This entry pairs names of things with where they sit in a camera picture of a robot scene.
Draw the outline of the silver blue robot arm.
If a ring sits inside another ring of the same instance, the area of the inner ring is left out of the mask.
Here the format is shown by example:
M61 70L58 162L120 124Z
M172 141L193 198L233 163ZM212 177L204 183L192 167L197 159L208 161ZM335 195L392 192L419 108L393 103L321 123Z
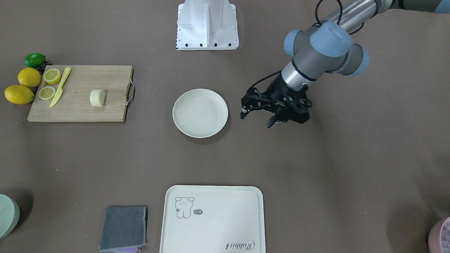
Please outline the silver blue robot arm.
M324 73L352 76L365 71L369 53L353 42L351 31L389 9L448 14L449 1L352 0L309 29L290 32L284 46L292 59L265 91L272 102L267 109L274 112L267 127L289 120L306 122L310 117L306 91Z

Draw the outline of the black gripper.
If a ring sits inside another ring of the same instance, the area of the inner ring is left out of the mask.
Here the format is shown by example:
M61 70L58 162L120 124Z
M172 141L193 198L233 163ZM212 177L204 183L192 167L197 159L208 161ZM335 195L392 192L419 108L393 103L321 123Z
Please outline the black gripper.
M266 94L274 102L270 106L275 114L267 122L267 128L270 128L277 122L294 121L304 123L310 119L309 108L312 102L307 98L306 91L309 86L307 83L301 84L299 91L292 90L278 74L275 80L269 85Z

